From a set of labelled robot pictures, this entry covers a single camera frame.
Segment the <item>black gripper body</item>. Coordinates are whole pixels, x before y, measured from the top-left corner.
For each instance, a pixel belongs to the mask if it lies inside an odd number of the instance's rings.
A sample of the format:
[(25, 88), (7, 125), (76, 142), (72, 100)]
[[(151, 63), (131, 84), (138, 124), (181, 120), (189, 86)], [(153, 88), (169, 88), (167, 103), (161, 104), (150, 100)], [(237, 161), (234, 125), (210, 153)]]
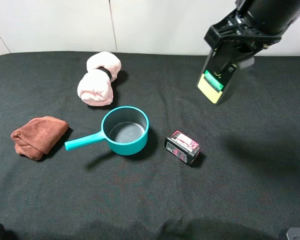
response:
[(204, 40), (216, 50), (223, 43), (233, 44), (243, 54), (256, 54), (281, 41), (283, 33), (264, 33), (238, 10), (234, 9), (221, 21), (211, 25)]

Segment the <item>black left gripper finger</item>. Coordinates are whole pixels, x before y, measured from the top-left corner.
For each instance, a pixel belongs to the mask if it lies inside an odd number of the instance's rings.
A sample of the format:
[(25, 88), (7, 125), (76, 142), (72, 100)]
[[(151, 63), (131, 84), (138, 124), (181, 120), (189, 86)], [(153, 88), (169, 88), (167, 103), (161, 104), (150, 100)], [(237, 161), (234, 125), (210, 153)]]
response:
[(234, 46), (231, 42), (225, 41), (214, 49), (213, 53), (213, 73), (221, 75), (227, 66), (233, 61)]

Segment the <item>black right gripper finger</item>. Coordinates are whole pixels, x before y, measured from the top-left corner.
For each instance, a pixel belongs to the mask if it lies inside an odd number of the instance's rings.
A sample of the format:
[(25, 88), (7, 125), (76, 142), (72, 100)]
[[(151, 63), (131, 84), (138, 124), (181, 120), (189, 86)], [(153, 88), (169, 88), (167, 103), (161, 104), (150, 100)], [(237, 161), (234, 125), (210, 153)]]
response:
[(246, 69), (251, 67), (255, 63), (255, 58), (253, 56), (245, 57), (239, 60), (237, 63), (239, 69)]

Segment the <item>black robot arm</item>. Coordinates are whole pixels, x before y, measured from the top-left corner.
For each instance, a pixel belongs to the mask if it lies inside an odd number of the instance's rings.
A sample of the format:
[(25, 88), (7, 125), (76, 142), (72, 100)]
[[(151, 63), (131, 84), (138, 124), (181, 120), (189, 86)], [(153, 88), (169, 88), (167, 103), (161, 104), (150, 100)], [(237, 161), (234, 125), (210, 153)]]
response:
[(204, 69), (216, 75), (281, 41), (300, 17), (300, 0), (237, 0), (235, 9), (211, 25)]

